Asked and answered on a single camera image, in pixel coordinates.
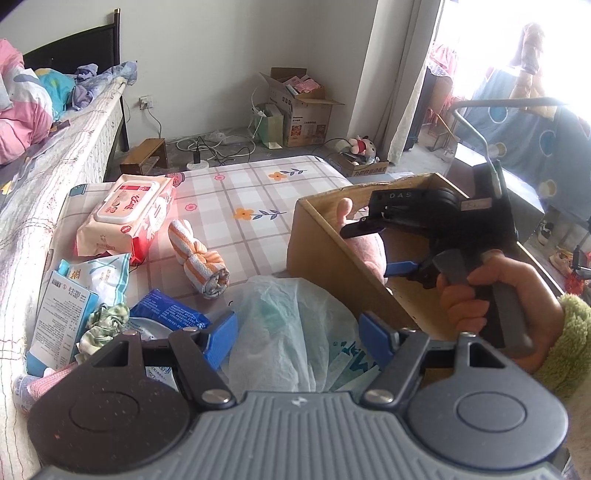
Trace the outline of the person right hand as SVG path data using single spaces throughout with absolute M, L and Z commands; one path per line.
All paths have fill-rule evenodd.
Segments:
M 440 303 L 457 331 L 480 333 L 487 323 L 489 303 L 476 297 L 475 288 L 496 282 L 508 284 L 517 291 L 534 352 L 515 362 L 533 374 L 562 335 L 565 323 L 565 313 L 557 297 L 533 266 L 508 258 L 500 250 L 488 251 L 482 255 L 482 265 L 468 275 L 466 285 L 452 285 L 444 275 L 438 277 Z

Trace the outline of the green fuzzy sleeve forearm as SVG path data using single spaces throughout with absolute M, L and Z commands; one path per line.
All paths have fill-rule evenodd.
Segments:
M 571 398 L 590 376 L 590 306 L 564 294 L 564 328 L 534 378 L 561 400 Z

